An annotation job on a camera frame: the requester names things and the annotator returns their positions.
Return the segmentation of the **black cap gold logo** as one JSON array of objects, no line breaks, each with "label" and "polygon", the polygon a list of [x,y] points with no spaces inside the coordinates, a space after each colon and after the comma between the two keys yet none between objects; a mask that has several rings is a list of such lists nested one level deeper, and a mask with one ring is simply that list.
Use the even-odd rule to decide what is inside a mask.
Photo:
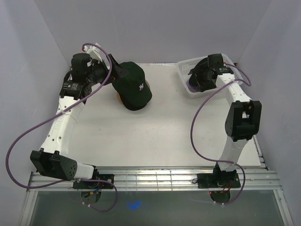
[{"label": "black cap gold logo", "polygon": [[196,66],[188,73],[190,75],[189,83],[198,86],[198,92],[216,88],[216,73],[208,66],[208,58],[199,61]]}]

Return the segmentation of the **dark green NY cap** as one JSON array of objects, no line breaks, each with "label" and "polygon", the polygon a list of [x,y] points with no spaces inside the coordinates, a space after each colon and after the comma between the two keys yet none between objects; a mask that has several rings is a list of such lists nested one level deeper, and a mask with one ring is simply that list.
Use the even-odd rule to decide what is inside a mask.
[{"label": "dark green NY cap", "polygon": [[128,75],[114,81],[112,86],[121,99],[140,99],[149,103],[152,99],[152,92],[145,83],[144,70],[134,62],[123,62],[120,65],[128,70]]}]

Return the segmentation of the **black NY baseball cap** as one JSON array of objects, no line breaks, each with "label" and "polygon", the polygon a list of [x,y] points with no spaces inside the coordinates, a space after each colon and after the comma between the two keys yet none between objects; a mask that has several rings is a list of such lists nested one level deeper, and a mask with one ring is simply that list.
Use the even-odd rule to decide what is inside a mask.
[{"label": "black NY baseball cap", "polygon": [[126,99],[126,98],[122,98],[121,99],[122,104],[124,105],[124,107],[130,111],[138,111],[143,109],[148,102],[146,101],[142,101],[140,99]]}]

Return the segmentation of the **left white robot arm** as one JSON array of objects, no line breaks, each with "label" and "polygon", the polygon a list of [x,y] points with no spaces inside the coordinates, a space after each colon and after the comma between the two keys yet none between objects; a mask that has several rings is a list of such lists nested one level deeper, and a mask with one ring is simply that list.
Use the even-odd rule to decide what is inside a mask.
[{"label": "left white robot arm", "polygon": [[83,179],[89,188],[99,185],[100,177],[93,165],[79,163],[68,157],[72,133],[87,97],[96,84],[107,85],[127,75],[114,57],[109,54],[111,66],[101,59],[93,59],[88,53],[75,54],[71,70],[63,79],[59,93],[57,113],[48,136],[38,151],[32,151],[30,159],[42,176],[62,180]]}]

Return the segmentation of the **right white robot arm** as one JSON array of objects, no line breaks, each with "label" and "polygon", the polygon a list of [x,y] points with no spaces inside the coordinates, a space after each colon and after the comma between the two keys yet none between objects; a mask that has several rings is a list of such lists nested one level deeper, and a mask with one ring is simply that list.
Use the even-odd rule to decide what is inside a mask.
[{"label": "right white robot arm", "polygon": [[215,160],[212,173],[197,175],[199,188],[239,188],[237,174],[238,160],[243,148],[259,131],[261,109],[260,101],[252,100],[242,90],[235,77],[232,66],[226,63],[222,54],[208,55],[190,73],[196,78],[201,91],[217,88],[223,91],[230,106],[225,120],[227,140],[221,157]]}]

